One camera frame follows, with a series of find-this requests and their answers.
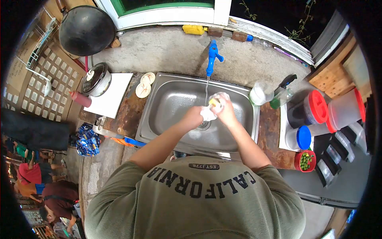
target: black wok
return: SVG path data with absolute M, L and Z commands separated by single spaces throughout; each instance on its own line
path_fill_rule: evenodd
M 62 47 L 73 55 L 94 55 L 110 45 L 116 34 L 113 20 L 94 6 L 78 6 L 66 11 L 61 0 L 56 0 L 63 19 L 58 32 Z

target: stainless steel sink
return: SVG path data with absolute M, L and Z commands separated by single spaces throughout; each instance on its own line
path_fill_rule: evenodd
M 207 80 L 202 78 L 157 73 L 135 139 L 148 143 L 177 123 L 191 106 L 203 105 L 206 83 Z M 209 96 L 217 92 L 229 94 L 237 119 L 257 142 L 260 109 L 249 102 L 249 91 L 245 87 L 213 80 L 208 85 Z M 188 132 L 175 150 L 240 160 L 235 140 L 218 119 L 205 122 Z

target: red lid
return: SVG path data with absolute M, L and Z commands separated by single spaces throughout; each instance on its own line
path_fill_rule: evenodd
M 363 122 L 365 122 L 365 120 L 366 120 L 366 109 L 365 109 L 365 105 L 363 104 L 361 92 L 357 88 L 354 88 L 354 93 L 356 94 L 358 107 L 359 107 L 359 113 L 361 114 L 361 119 Z
M 337 130 L 333 127 L 332 123 L 330 122 L 330 119 L 326 121 L 326 126 L 328 127 L 328 130 L 330 133 L 335 133 Z
M 317 123 L 322 124 L 328 120 L 328 106 L 324 97 L 318 90 L 313 90 L 308 95 L 309 107 Z

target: green window frame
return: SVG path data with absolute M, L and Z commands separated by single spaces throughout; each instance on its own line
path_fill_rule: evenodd
M 135 8 L 132 10 L 126 10 L 121 0 L 110 0 L 115 11 L 117 12 L 118 17 L 122 17 L 128 14 L 136 13 L 139 11 L 146 11 L 157 8 L 168 8 L 168 7 L 205 7 L 205 8 L 214 8 L 214 5 L 211 3 L 192 3 L 192 2 L 179 2 L 179 3 L 162 3 L 151 6 L 145 6 L 140 8 Z

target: blue patterned bag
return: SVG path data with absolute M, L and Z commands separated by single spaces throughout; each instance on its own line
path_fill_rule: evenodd
M 93 157 L 99 154 L 101 140 L 93 131 L 93 126 L 83 123 L 77 132 L 77 152 L 81 156 Z

